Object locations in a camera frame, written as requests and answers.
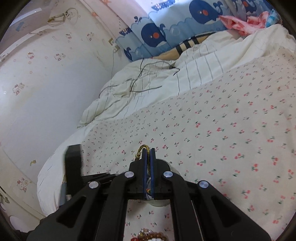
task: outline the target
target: black stripe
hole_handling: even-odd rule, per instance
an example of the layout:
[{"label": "black stripe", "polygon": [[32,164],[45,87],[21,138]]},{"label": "black stripe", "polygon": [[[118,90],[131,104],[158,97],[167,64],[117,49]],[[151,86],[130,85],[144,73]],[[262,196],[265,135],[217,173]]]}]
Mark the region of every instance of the black stripe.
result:
[{"label": "black stripe", "polygon": [[194,44],[199,44],[198,40],[195,37],[193,37],[191,40],[194,42]]},{"label": "black stripe", "polygon": [[176,46],[176,50],[178,51],[178,54],[179,54],[179,55],[181,55],[181,54],[183,53],[183,51],[182,51],[180,45],[177,45],[177,46]]},{"label": "black stripe", "polygon": [[188,40],[184,41],[184,44],[187,49],[191,48],[190,44],[188,43]]}]

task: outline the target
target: whale print curtain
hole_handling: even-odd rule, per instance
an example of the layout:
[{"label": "whale print curtain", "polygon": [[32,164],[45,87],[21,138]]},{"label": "whale print curtain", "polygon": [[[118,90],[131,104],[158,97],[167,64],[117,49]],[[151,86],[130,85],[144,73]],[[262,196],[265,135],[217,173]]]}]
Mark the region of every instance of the whale print curtain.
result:
[{"label": "whale print curtain", "polygon": [[80,0],[130,61],[158,56],[193,36],[225,30],[219,15],[246,20],[265,0]]}]

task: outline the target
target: beaded bracelet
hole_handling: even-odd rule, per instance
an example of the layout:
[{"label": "beaded bracelet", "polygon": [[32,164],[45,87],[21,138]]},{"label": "beaded bracelet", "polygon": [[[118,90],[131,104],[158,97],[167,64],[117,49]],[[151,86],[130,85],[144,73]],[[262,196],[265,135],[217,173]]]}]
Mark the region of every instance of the beaded bracelet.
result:
[{"label": "beaded bracelet", "polygon": [[153,232],[149,229],[142,229],[139,232],[138,237],[134,237],[131,241],[168,241],[167,237],[163,233]]}]

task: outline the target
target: mattress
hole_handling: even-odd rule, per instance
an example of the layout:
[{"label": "mattress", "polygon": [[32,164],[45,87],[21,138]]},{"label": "mattress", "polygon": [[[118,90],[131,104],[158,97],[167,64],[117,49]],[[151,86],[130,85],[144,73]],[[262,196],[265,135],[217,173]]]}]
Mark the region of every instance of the mattress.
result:
[{"label": "mattress", "polygon": [[[293,93],[289,92],[293,87],[286,81],[288,77],[293,78],[294,64],[293,56],[285,59],[291,55],[288,52],[281,53],[274,62],[275,52],[281,46],[294,51],[295,41],[280,25],[249,37],[237,39],[234,44],[228,40],[229,43],[222,47],[228,47],[228,51],[237,48],[237,51],[232,52],[233,55],[228,54],[228,58],[224,52],[225,61],[220,61],[218,65],[221,72],[211,71],[210,68],[211,54],[216,62],[221,60],[219,51],[222,48],[215,50],[214,41],[213,48],[209,47],[209,41],[203,42],[208,51],[205,53],[199,53],[202,44],[188,49],[175,62],[175,66],[180,68],[178,76],[171,73],[162,81],[163,86],[168,82],[167,89],[171,91],[160,91],[154,102],[160,101],[157,104],[148,102],[148,107],[144,109],[142,105],[135,105],[135,112],[128,113],[125,108],[129,109],[137,98],[130,98],[128,104],[129,98],[121,98],[124,101],[119,105],[116,117],[126,115],[122,120],[116,120],[108,109],[97,117],[94,111],[94,120],[64,142],[39,173],[38,198],[44,213],[48,215],[58,207],[64,177],[63,153],[68,145],[82,143],[83,173],[86,175],[120,173],[128,169],[134,152],[145,143],[155,147],[157,158],[171,162],[186,180],[208,180],[276,238],[294,214],[295,205],[292,192],[295,187],[291,182],[295,169],[292,153],[293,109],[290,107]],[[271,57],[253,60],[258,55]],[[199,63],[200,58],[204,59],[209,70],[204,78],[198,77],[200,65],[196,62]],[[291,69],[287,78],[284,78],[286,70],[281,69],[284,67]],[[284,79],[285,82],[278,86],[279,81]],[[164,99],[167,95],[176,97],[163,101],[161,95]],[[109,120],[102,120],[104,113]],[[278,130],[274,129],[277,123],[282,123]],[[141,204],[135,201],[130,205],[125,240],[143,227],[165,232],[169,240],[173,238],[169,206],[156,208],[144,203],[140,209]]]}]

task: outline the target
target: cherry print sheet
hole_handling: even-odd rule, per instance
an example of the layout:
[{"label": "cherry print sheet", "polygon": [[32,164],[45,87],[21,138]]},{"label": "cherry print sheet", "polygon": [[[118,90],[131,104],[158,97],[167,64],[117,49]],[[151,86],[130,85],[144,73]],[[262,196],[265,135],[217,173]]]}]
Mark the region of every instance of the cherry print sheet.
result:
[{"label": "cherry print sheet", "polygon": [[[295,213],[296,61],[287,50],[122,120],[82,143],[83,174],[121,173],[141,144],[185,180],[207,180],[276,239]],[[128,206],[125,240],[143,227],[173,240],[169,206]]]}]

